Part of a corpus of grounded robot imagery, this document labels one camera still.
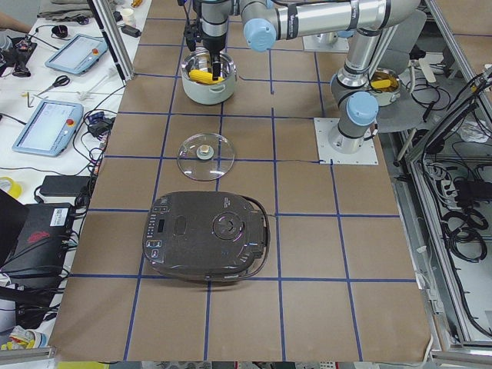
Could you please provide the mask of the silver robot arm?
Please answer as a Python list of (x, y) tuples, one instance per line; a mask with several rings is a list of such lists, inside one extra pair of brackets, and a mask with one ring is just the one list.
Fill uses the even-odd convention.
[(353, 31), (344, 65), (334, 75), (331, 92), (341, 117), (330, 130), (330, 146), (343, 154), (357, 152), (379, 110), (369, 93), (370, 69), (376, 66), (386, 45), (382, 32), (409, 18), (416, 1), (194, 1), (195, 20), (187, 20), (184, 38), (188, 49), (197, 43), (208, 51), (211, 70), (218, 78), (220, 53), (225, 47), (228, 19), (241, 18), (248, 46), (265, 52), (278, 40), (328, 32)]

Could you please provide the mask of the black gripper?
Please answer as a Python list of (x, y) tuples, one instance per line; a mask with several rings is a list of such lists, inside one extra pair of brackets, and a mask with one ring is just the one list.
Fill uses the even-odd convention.
[(184, 39), (190, 52), (194, 52), (197, 43), (211, 54), (212, 79), (218, 80), (221, 77), (221, 56), (220, 51), (225, 48), (228, 25), (222, 23), (214, 25), (205, 21), (188, 22), (184, 27)]

